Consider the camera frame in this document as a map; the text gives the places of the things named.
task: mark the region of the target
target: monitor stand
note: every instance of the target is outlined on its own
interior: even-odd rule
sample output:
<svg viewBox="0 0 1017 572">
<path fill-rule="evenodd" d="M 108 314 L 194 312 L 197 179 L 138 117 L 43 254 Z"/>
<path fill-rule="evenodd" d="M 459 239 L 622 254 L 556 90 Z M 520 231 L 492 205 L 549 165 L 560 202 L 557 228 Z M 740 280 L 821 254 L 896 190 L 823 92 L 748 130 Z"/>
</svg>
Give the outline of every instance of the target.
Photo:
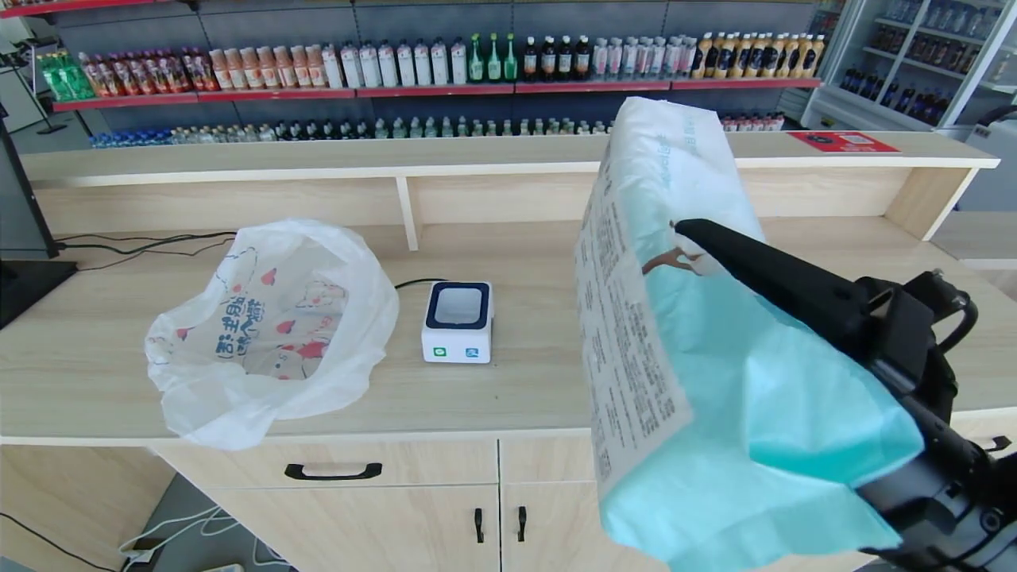
<svg viewBox="0 0 1017 572">
<path fill-rule="evenodd" d="M 74 263 L 0 261 L 0 329 L 75 272 Z"/>
</svg>

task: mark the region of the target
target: robotic arm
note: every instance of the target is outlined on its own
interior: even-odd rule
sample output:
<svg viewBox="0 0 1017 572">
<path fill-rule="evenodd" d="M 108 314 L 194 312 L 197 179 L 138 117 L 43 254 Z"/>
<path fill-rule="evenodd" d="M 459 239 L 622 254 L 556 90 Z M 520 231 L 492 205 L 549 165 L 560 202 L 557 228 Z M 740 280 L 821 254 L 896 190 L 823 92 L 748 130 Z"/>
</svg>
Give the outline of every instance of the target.
<svg viewBox="0 0 1017 572">
<path fill-rule="evenodd" d="M 704 219 L 674 231 L 869 369 L 914 418 L 921 454 L 856 491 L 904 541 L 863 552 L 909 572 L 1017 571 L 1017 454 L 997 460 L 949 424 L 957 381 L 945 354 L 978 317 L 966 292 L 939 271 L 903 285 L 850 282 Z M 960 325 L 937 343 L 933 325 L 958 311 Z"/>
</svg>

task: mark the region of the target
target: plastic bag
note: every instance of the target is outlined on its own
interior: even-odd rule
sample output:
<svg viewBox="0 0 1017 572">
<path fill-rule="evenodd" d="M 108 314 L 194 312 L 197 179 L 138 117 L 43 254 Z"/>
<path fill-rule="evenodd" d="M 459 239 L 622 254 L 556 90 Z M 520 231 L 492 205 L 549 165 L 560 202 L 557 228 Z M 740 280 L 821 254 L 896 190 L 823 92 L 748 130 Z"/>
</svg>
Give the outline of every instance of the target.
<svg viewBox="0 0 1017 572">
<path fill-rule="evenodd" d="M 576 247 L 604 529 L 697 572 L 898 545 L 853 488 L 922 450 L 914 420 L 674 233 L 695 218 L 763 239 L 716 114 L 630 98 Z"/>
<path fill-rule="evenodd" d="M 241 229 L 204 292 L 148 330 L 167 427 L 225 450 L 275 419 L 342 409 L 384 357 L 399 298 L 355 232 L 290 219 Z"/>
</svg>

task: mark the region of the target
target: cabinet door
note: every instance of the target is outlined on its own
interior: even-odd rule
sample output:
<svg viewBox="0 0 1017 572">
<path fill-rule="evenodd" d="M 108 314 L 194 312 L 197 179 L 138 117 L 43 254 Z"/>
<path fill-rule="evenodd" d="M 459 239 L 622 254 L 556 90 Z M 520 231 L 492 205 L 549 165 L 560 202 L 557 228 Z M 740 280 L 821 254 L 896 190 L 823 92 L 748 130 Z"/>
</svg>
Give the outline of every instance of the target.
<svg viewBox="0 0 1017 572">
<path fill-rule="evenodd" d="M 526 524 L 520 539 L 520 508 Z M 615 545 L 600 527 L 596 482 L 504 484 L 503 572 L 666 572 L 667 566 Z"/>
<path fill-rule="evenodd" d="M 300 572 L 498 570 L 493 484 L 206 493 Z"/>
</svg>

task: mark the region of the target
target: cabinet handle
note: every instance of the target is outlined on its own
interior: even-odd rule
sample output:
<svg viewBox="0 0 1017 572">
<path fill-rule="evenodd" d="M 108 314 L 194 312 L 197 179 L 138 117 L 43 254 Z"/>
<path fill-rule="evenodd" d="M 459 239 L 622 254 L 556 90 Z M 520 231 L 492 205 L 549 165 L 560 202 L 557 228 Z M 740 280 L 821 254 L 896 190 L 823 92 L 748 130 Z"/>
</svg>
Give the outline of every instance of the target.
<svg viewBox="0 0 1017 572">
<path fill-rule="evenodd" d="M 304 465 L 290 463 L 286 465 L 286 470 L 283 471 L 283 474 L 295 480 L 359 480 L 374 478 L 381 474 L 381 463 L 367 463 L 367 466 L 364 467 L 364 472 L 358 474 L 336 474 L 331 476 L 304 474 Z"/>
<path fill-rule="evenodd" d="M 526 507 L 519 507 L 519 541 L 526 541 Z"/>
<path fill-rule="evenodd" d="M 473 525 L 477 527 L 477 544 L 484 544 L 484 531 L 480 529 L 484 524 L 484 511 L 475 509 L 473 511 Z"/>
<path fill-rule="evenodd" d="M 985 453 L 996 453 L 998 451 L 1003 451 L 1007 447 L 1013 445 L 1013 442 L 1007 439 L 1005 435 L 993 438 L 993 447 L 985 449 Z"/>
</svg>

